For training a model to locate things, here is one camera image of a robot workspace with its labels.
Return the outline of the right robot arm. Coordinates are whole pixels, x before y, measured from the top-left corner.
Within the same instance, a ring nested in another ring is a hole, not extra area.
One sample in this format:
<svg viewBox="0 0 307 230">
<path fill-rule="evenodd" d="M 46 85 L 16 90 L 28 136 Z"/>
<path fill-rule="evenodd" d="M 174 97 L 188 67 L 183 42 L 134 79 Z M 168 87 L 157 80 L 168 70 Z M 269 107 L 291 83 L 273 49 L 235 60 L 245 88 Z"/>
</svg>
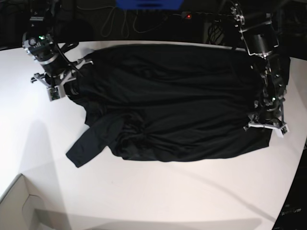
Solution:
<svg viewBox="0 0 307 230">
<path fill-rule="evenodd" d="M 91 59 L 81 58 L 71 62 L 65 53 L 76 48 L 78 42 L 68 42 L 60 47 L 55 36 L 55 19 L 60 10 L 59 0 L 30 1 L 29 29 L 22 36 L 22 48 L 44 70 L 35 73 L 30 82 L 39 82 L 47 90 L 50 101 L 79 94 L 77 78 L 79 68 L 93 64 Z"/>
</svg>

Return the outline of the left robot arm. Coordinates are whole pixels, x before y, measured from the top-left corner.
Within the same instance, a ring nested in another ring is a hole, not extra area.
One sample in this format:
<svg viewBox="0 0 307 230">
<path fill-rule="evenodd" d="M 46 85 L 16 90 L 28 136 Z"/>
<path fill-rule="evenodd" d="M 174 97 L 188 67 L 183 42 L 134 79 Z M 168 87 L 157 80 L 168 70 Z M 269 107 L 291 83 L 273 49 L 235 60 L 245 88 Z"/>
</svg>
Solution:
<svg viewBox="0 0 307 230">
<path fill-rule="evenodd" d="M 255 100 L 255 111 L 249 114 L 247 127 L 271 129 L 283 138 L 289 132 L 283 111 L 287 91 L 271 14 L 264 10 L 248 10 L 237 0 L 231 1 L 230 9 L 245 50 L 254 62 L 252 68 L 262 80 L 262 89 Z"/>
</svg>

